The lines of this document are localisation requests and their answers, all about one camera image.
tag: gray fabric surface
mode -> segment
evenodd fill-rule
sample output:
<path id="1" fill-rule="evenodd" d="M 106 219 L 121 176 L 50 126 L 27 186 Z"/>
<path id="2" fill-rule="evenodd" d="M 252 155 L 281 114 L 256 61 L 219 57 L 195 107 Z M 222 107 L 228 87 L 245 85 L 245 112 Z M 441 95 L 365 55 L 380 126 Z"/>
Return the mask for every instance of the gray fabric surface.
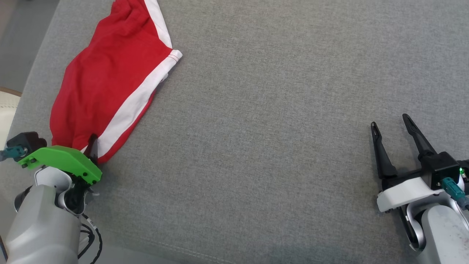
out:
<path id="1" fill-rule="evenodd" d="M 111 0 L 62 0 L 11 135 L 48 140 L 67 64 Z M 452 1 L 160 0 L 184 58 L 103 166 L 88 214 L 104 240 L 181 263 L 414 263 L 376 206 L 370 123 L 417 167 L 401 114 L 469 158 L 469 5 Z M 2 163 L 0 190 L 31 177 Z"/>

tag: brown trim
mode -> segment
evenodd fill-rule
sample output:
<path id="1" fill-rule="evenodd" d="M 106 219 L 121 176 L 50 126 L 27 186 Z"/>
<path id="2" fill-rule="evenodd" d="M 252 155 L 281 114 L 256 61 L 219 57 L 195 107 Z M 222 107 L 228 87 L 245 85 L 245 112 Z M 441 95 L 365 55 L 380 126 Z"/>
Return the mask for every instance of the brown trim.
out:
<path id="1" fill-rule="evenodd" d="M 8 89 L 8 88 L 2 87 L 2 86 L 0 86 L 0 92 L 9 93 L 9 94 L 16 95 L 16 96 L 19 96 L 19 97 L 21 97 L 21 95 L 22 95 L 22 93 L 20 93 L 18 91 Z"/>

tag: black cable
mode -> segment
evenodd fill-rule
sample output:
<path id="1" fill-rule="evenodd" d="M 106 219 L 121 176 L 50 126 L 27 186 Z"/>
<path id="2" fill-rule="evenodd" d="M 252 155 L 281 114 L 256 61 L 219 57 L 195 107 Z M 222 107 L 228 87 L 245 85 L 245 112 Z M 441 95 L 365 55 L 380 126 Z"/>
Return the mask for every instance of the black cable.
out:
<path id="1" fill-rule="evenodd" d="M 5 245 L 3 244 L 3 240 L 1 239 L 0 236 L 0 248 L 3 253 L 3 257 L 5 258 L 5 262 L 8 260 L 8 254 L 7 254 L 7 249 L 5 248 Z"/>
<path id="2" fill-rule="evenodd" d="M 82 214 L 82 216 L 86 219 L 86 220 L 89 220 L 89 217 L 85 214 Z M 90 264 L 95 264 L 96 261 L 98 260 L 99 256 L 101 255 L 101 251 L 103 250 L 103 239 L 101 238 L 101 233 L 99 232 L 98 228 L 94 225 L 94 224 L 91 224 L 93 226 L 93 228 L 95 228 L 95 231 L 96 231 L 96 234 L 98 234 L 98 239 L 99 239 L 99 249 L 98 249 L 98 253 L 96 254 L 96 257 L 94 257 L 93 261 L 90 263 Z"/>
<path id="3" fill-rule="evenodd" d="M 88 230 L 80 230 L 81 233 L 88 234 L 88 244 L 86 244 L 86 247 L 78 254 L 78 259 L 80 259 L 83 256 L 83 254 L 86 253 L 86 251 L 91 247 L 91 245 L 94 242 L 94 234 L 91 228 L 85 224 L 82 224 L 82 226 L 88 229 Z"/>

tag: white trim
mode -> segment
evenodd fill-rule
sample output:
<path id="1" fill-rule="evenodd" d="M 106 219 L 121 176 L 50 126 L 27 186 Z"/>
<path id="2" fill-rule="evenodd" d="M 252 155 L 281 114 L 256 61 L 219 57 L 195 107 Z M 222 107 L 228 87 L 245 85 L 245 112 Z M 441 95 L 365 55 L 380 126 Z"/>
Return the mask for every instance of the white trim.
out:
<path id="1" fill-rule="evenodd" d="M 158 33 L 159 39 L 168 47 L 173 48 L 171 44 L 171 38 L 169 37 L 168 28 L 166 27 L 163 14 L 159 8 L 157 0 L 144 0 L 145 5 L 147 6 L 148 13 L 155 23 L 156 31 Z"/>
<path id="2" fill-rule="evenodd" d="M 137 120 L 156 86 L 167 76 L 167 73 L 181 57 L 182 53 L 179 50 L 172 50 L 170 55 L 151 71 L 141 85 L 119 107 L 111 122 L 98 137 L 98 158 L 106 154 L 119 137 Z"/>

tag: red and white garment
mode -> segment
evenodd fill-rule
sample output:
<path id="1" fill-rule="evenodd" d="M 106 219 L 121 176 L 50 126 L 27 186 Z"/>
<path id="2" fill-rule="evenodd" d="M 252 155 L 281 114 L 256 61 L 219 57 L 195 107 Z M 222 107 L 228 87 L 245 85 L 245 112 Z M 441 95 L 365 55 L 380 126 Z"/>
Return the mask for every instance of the red and white garment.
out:
<path id="1" fill-rule="evenodd" d="M 156 0 L 116 0 L 65 70 L 51 112 L 52 144 L 84 151 L 96 134 L 98 162 L 108 161 L 181 57 Z"/>

